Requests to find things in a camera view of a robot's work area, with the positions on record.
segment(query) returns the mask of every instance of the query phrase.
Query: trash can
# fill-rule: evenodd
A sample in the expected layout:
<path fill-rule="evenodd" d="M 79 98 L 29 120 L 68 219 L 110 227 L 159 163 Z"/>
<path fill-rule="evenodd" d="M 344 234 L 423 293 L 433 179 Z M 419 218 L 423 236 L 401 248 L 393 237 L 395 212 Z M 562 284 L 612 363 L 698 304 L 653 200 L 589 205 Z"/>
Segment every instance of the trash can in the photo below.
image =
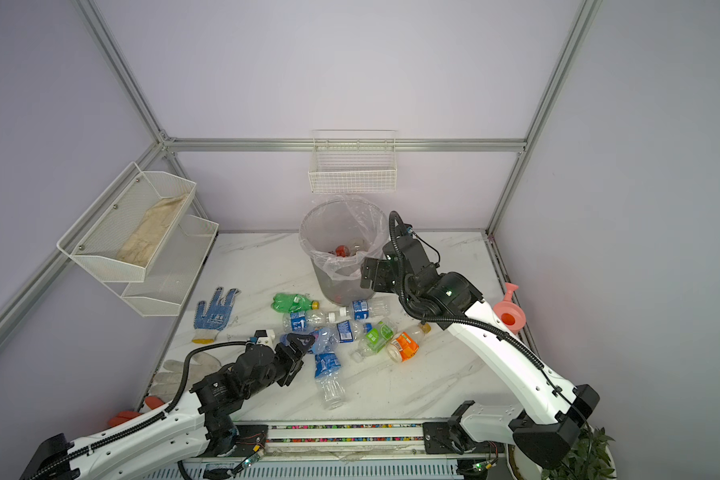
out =
<path fill-rule="evenodd" d="M 388 218 L 381 209 L 361 197 L 329 200 L 304 217 L 298 238 L 328 300 L 349 306 L 373 295 L 360 287 L 360 269 L 366 257 L 381 258 L 389 241 Z M 351 255 L 337 256 L 339 246 L 348 247 Z"/>

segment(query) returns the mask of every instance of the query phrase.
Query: white mesh shelf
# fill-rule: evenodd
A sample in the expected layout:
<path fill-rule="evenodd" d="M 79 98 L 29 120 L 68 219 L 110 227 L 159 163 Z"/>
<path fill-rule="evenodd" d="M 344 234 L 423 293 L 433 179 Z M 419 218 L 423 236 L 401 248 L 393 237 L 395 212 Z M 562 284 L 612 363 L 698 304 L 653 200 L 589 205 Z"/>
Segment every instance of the white mesh shelf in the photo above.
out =
<path fill-rule="evenodd" d="M 190 294 L 219 224 L 185 215 L 144 282 L 129 283 L 120 298 L 142 316 L 177 316 Z"/>
<path fill-rule="evenodd" d="M 144 282 L 165 248 L 166 239 L 170 238 L 195 197 L 196 184 L 186 178 L 167 172 L 141 171 L 135 164 L 126 170 L 134 168 L 137 170 L 135 178 L 71 251 L 62 247 L 62 240 L 57 244 L 61 251 L 99 282 Z M 182 195 L 186 198 L 176 208 L 173 220 L 165 228 L 146 263 L 137 265 L 118 260 L 120 249 L 139 226 L 147 209 L 161 199 Z"/>
<path fill-rule="evenodd" d="M 316 194 L 394 192 L 397 178 L 394 140 L 316 140 L 309 168 Z"/>

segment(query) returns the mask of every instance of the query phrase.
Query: beige cloth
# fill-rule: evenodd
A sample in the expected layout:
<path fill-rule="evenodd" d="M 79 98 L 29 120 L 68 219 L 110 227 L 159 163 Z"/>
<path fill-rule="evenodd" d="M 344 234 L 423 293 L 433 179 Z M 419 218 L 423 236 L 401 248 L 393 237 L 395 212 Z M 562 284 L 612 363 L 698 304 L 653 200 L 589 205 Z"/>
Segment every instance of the beige cloth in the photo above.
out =
<path fill-rule="evenodd" d="M 144 213 L 141 223 L 128 237 L 123 248 L 117 252 L 116 258 L 127 264 L 146 266 L 188 195 L 163 198 L 151 206 Z"/>

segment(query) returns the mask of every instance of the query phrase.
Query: orange label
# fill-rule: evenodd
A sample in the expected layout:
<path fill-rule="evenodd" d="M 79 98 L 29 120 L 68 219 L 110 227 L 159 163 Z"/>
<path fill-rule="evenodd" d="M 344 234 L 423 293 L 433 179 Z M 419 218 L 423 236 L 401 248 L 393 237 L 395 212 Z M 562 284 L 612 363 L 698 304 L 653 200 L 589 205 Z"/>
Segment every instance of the orange label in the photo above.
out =
<path fill-rule="evenodd" d="M 410 359 L 413 355 L 416 355 L 418 350 L 418 343 L 411 340 L 411 337 L 407 333 L 403 332 L 400 336 L 392 342 L 394 348 L 400 352 L 400 356 L 403 361 Z"/>

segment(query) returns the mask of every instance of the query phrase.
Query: white wall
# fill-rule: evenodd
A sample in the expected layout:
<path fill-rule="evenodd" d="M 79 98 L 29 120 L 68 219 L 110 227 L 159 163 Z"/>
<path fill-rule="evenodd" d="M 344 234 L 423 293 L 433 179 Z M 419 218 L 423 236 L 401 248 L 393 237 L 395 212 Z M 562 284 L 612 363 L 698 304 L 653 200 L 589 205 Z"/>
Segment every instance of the white wall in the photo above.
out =
<path fill-rule="evenodd" d="M 514 153 L 400 153 L 397 190 L 365 194 L 384 212 L 397 210 L 420 230 L 485 228 L 501 196 Z M 221 230 L 297 230 L 325 195 L 313 194 L 312 154 L 183 152 L 187 174 Z"/>
<path fill-rule="evenodd" d="M 70 2 L 0 2 L 0 308 L 150 142 Z M 171 325 L 71 266 L 0 353 L 0 478 L 133 408 Z"/>
<path fill-rule="evenodd" d="M 579 3 L 110 0 L 100 7 L 173 137 L 304 138 L 341 128 L 523 138 Z"/>
<path fill-rule="evenodd" d="M 619 478 L 720 478 L 720 2 L 604 2 L 498 242 Z"/>

